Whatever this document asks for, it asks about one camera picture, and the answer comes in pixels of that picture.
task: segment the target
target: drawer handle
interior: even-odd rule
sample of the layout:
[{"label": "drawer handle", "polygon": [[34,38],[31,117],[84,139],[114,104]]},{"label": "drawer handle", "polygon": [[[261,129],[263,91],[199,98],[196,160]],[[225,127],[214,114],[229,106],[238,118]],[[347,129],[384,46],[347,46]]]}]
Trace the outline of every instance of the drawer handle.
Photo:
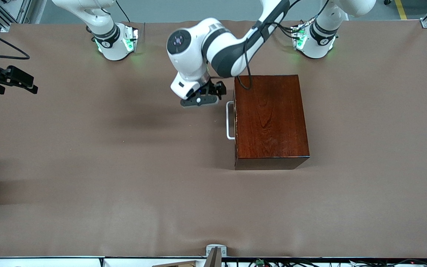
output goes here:
[{"label": "drawer handle", "polygon": [[227,113],[227,138],[228,138],[228,140],[235,140],[235,137],[230,136],[230,123],[228,121],[228,105],[233,104],[233,103],[234,103],[233,101],[228,101],[227,104],[225,105],[226,110],[227,110],[226,113]]}]

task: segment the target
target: brown cloth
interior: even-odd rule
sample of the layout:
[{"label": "brown cloth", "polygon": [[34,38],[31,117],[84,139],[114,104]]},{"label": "brown cloth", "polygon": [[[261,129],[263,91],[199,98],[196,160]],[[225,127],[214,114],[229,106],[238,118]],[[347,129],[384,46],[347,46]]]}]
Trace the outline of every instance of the brown cloth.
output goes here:
[{"label": "brown cloth", "polygon": [[[188,256],[220,243],[232,256],[427,257],[427,29],[344,22],[318,60],[276,31],[251,72],[299,75],[311,158],[234,171],[233,80],[205,108],[181,108],[169,88],[166,39],[194,24],[134,24],[138,53],[119,62],[84,25],[1,34],[31,59],[0,66],[33,75],[39,93],[0,96],[0,256]],[[224,24],[242,36],[253,22]]]}]

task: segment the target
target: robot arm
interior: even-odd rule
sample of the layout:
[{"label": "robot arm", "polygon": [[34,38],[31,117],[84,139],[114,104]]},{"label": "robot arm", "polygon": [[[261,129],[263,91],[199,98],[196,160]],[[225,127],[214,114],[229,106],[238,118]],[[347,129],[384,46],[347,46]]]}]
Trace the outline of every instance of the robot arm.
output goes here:
[{"label": "robot arm", "polygon": [[[354,17],[362,16],[371,10],[375,1],[322,0],[321,6],[326,6],[314,24],[295,34],[295,39],[300,40],[295,41],[295,49],[315,59],[325,56],[332,48],[337,29],[345,19],[345,12]],[[171,89],[183,99],[181,105],[199,106],[218,102],[224,92],[223,84],[213,86],[207,62],[223,78],[238,76],[274,32],[275,23],[283,20],[290,7],[289,0],[261,0],[261,4],[261,17],[241,39],[237,39],[224,25],[212,18],[171,34],[167,50],[178,71]]]},{"label": "robot arm", "polygon": [[[241,39],[213,18],[171,34],[166,46],[169,58],[178,70],[171,89],[180,98],[188,100],[198,90],[205,89],[203,86],[209,86],[207,62],[223,78],[241,74],[247,61],[276,29],[277,25],[273,23],[280,23],[289,10],[289,0],[261,0],[261,4],[261,17]],[[204,104],[202,98],[196,103]]]},{"label": "robot arm", "polygon": [[304,30],[293,35],[294,48],[312,59],[320,59],[332,49],[337,30],[345,20],[345,14],[360,17],[373,8],[376,0],[322,0],[322,12]]},{"label": "robot arm", "polygon": [[121,60],[136,49],[138,30],[114,23],[110,14],[102,9],[115,0],[52,0],[83,20],[95,36],[98,50],[109,60]]}]

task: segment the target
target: dark gray band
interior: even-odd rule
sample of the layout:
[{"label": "dark gray band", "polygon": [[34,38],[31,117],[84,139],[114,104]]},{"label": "dark gray band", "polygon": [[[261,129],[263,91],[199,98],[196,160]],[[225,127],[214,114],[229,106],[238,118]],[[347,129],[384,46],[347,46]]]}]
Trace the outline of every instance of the dark gray band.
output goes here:
[{"label": "dark gray band", "polygon": [[328,32],[331,32],[332,35],[325,37],[325,36],[318,34],[318,32],[315,31],[315,28],[313,25],[310,26],[311,37],[312,37],[312,39],[317,41],[317,44],[319,46],[326,46],[327,44],[329,44],[329,42],[332,41],[332,39],[334,39],[337,30],[338,30],[338,28],[336,30],[333,30],[333,31],[328,31]]},{"label": "dark gray band", "polygon": [[226,32],[230,32],[230,30],[225,28],[225,27],[219,28],[215,32],[212,32],[209,35],[209,37],[207,37],[207,40],[205,40],[205,42],[203,43],[202,55],[207,57],[207,50],[209,49],[210,44],[212,44],[212,42],[215,40],[215,38],[217,38],[219,35],[226,33]]},{"label": "dark gray band", "polygon": [[118,28],[118,26],[116,24],[113,24],[113,28],[105,33],[105,34],[93,34],[93,36],[95,36],[97,39],[107,39],[108,37],[112,36],[116,31],[120,31],[120,28]]},{"label": "dark gray band", "polygon": [[97,40],[97,42],[102,46],[102,47],[104,47],[104,48],[112,48],[113,47],[113,44],[118,40],[118,38],[120,38],[120,34],[121,34],[121,31],[120,31],[120,28],[118,28],[116,25],[115,25],[115,31],[114,31],[114,34],[111,36],[111,37],[109,37],[108,39],[100,39],[100,38],[98,38],[98,37],[96,37],[96,40]]},{"label": "dark gray band", "polygon": [[321,26],[319,26],[319,24],[317,22],[317,19],[314,21],[314,26],[317,28],[317,30],[319,32],[322,32],[323,34],[327,34],[327,35],[335,35],[335,33],[337,32],[337,30],[339,29],[339,28],[337,28],[335,30],[326,30],[326,29],[322,28]]}]

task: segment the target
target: wooden drawer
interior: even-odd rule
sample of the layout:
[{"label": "wooden drawer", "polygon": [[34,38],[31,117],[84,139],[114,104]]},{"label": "wooden drawer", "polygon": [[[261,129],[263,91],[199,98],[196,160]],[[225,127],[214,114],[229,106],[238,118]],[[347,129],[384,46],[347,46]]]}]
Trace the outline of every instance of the wooden drawer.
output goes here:
[{"label": "wooden drawer", "polygon": [[[249,85],[248,76],[240,76]],[[235,79],[235,169],[295,169],[310,157],[297,75]]]}]

